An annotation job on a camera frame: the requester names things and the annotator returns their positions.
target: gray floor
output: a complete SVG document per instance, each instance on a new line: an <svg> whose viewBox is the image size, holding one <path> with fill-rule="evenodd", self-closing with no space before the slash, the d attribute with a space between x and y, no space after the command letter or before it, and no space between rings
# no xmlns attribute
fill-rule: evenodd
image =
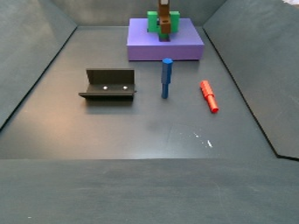
<svg viewBox="0 0 299 224"><path fill-rule="evenodd" d="M164 101L160 62L127 62L127 28L79 28L0 134L2 223L298 223L298 163L275 158L199 32L204 58L174 63ZM132 105L86 103L87 67L135 68Z"/></svg>
<svg viewBox="0 0 299 224"><path fill-rule="evenodd" d="M219 56L172 65L162 99L162 62L127 61L126 27L80 27L0 133L0 158L274 158ZM126 102L87 102L86 68L135 69L136 94ZM210 80L219 113L198 83Z"/></svg>
<svg viewBox="0 0 299 224"><path fill-rule="evenodd" d="M297 224L298 163L3 160L6 224Z"/></svg>

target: purple block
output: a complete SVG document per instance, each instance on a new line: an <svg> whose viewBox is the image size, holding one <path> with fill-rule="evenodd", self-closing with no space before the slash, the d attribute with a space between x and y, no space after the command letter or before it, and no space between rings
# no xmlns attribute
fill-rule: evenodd
<svg viewBox="0 0 299 224"><path fill-rule="evenodd" d="M160 42L158 33L147 32L147 18L131 18L127 35L128 60L199 60L204 44L192 21L180 18L179 32Z"/></svg>

